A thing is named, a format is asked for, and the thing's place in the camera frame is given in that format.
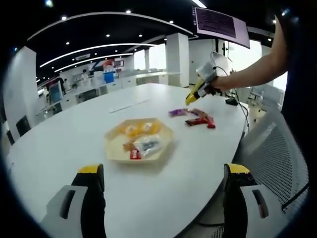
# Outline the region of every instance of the person's arm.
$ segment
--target person's arm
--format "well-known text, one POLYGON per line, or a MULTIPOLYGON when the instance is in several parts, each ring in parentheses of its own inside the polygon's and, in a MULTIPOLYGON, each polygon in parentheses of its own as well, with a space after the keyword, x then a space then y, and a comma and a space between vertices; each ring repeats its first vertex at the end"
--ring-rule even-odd
POLYGON ((285 39, 278 19, 275 19, 275 36, 271 53, 242 71, 219 77, 212 83, 214 88, 226 91, 232 88, 257 86, 268 83, 287 71, 288 53, 285 39))

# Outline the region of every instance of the oval table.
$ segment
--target oval table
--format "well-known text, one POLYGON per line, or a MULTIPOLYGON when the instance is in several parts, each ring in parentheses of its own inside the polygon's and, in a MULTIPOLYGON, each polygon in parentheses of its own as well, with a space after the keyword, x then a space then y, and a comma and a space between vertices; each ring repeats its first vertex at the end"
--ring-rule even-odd
POLYGON ((214 117, 216 129, 189 127, 168 111, 185 107, 189 89, 145 84, 109 93, 63 111, 22 136, 7 163, 18 196, 38 222, 46 205, 78 169, 102 163, 105 176, 105 230, 108 238, 172 238, 209 202, 223 179, 245 125, 239 106, 206 96, 189 108, 214 117), (174 131, 166 161, 147 166, 109 161, 104 133, 125 119, 156 117, 174 131))

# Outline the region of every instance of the wooden tray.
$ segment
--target wooden tray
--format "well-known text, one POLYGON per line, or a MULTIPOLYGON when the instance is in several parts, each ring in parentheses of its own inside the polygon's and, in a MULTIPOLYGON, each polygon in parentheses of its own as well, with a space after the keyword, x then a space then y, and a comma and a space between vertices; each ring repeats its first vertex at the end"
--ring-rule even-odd
POLYGON ((146 163, 161 160, 166 156, 166 150, 173 142, 173 131, 157 118, 144 118, 144 119, 130 119, 120 123, 104 135, 104 146, 107 158, 109 160, 124 162, 124 163, 146 163), (158 152, 140 160, 130 160, 130 151, 123 150, 123 144, 127 143, 130 139, 120 132, 120 128, 128 125, 138 125, 140 122, 160 122, 160 131, 157 133, 164 143, 164 147, 158 152))

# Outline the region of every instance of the ceiling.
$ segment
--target ceiling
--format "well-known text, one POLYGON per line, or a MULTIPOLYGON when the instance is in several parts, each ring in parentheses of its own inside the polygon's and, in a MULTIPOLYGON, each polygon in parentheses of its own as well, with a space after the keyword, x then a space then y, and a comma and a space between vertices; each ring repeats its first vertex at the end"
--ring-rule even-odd
MULTIPOLYGON (((247 23, 247 26, 257 27, 274 32, 273 14, 265 8, 264 3, 251 0, 201 0, 208 9, 220 11, 237 17, 247 23)), ((27 40, 42 28, 61 20, 62 16, 72 17, 91 12, 125 12, 158 18, 163 21, 174 21, 174 25, 194 33, 191 10, 196 6, 191 0, 53 0, 53 7, 45 6, 44 0, 21 1, 15 4, 16 31, 12 31, 12 47, 19 49, 27 45, 37 53, 37 76, 52 77, 58 68, 74 63, 72 59, 84 54, 91 57, 101 57, 126 52, 131 46, 105 47, 76 53, 56 60, 46 66, 43 63, 60 55, 79 49, 98 45, 117 43, 142 43, 157 36, 161 39, 154 43, 164 43, 164 36, 175 32, 185 32, 173 25, 158 21, 135 17, 132 15, 91 15, 75 19, 68 19, 27 40)), ((262 44, 270 46, 267 37, 250 34, 251 39, 260 40, 262 44)))

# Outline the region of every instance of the black cable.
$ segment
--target black cable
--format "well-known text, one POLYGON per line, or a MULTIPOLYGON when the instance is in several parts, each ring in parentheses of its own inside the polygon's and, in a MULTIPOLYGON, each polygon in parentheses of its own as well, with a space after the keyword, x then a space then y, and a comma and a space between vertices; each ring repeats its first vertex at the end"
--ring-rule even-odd
POLYGON ((219 223, 219 224, 205 224, 205 223, 200 223, 198 222, 197 225, 200 225, 202 227, 221 227, 224 226, 224 223, 219 223))
POLYGON ((294 202, 308 187, 309 187, 309 182, 307 182, 307 184, 298 193, 296 193, 291 199, 289 199, 287 202, 285 202, 282 205, 282 210, 284 210, 289 204, 294 202))
MULTIPOLYGON (((228 76, 227 72, 226 72, 223 68, 221 68, 220 66, 215 66, 215 67, 213 67, 213 68, 214 68, 214 69, 220 68, 220 69, 228 76)), ((238 104, 240 105, 240 107, 241 107, 241 109, 242 109, 242 112, 243 112, 243 114, 244 114, 244 116, 245 116, 245 118, 246 118, 247 127, 248 127, 248 132, 250 132, 250 124, 249 124, 249 121, 248 121, 249 111, 248 111, 248 109, 247 109, 245 106, 243 106, 243 105, 240 103, 239 96, 238 96, 238 93, 237 93, 237 89, 234 89, 234 91, 235 91, 236 96, 237 96, 237 99, 238 99, 238 104)))

